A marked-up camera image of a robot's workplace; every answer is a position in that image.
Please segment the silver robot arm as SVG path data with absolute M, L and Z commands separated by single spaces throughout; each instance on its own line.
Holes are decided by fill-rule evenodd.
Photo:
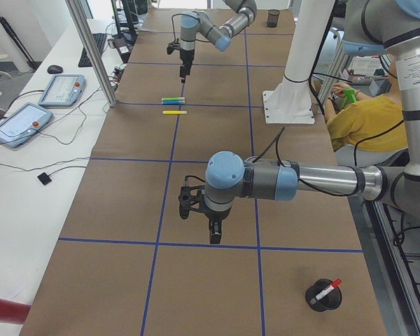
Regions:
M 288 201 L 308 189 L 338 197 L 359 195 L 420 216 L 420 1 L 348 3 L 344 48 L 350 55 L 395 56 L 409 164 L 403 169 L 305 166 L 218 152 L 209 160 L 204 184 L 184 185 L 178 197 L 180 217 L 195 211 L 208 218 L 211 243 L 220 242 L 222 223 L 237 197 Z
M 255 1 L 226 1 L 225 4 L 235 12 L 235 16 L 219 27 L 204 11 L 187 11 L 179 14 L 181 17 L 180 36 L 168 43 L 167 54 L 170 55 L 175 50 L 179 51 L 182 61 L 179 77 L 182 83 L 185 83 L 186 77 L 191 72 L 198 34 L 214 45 L 217 50 L 223 52 L 236 35 L 254 22 L 257 15 Z

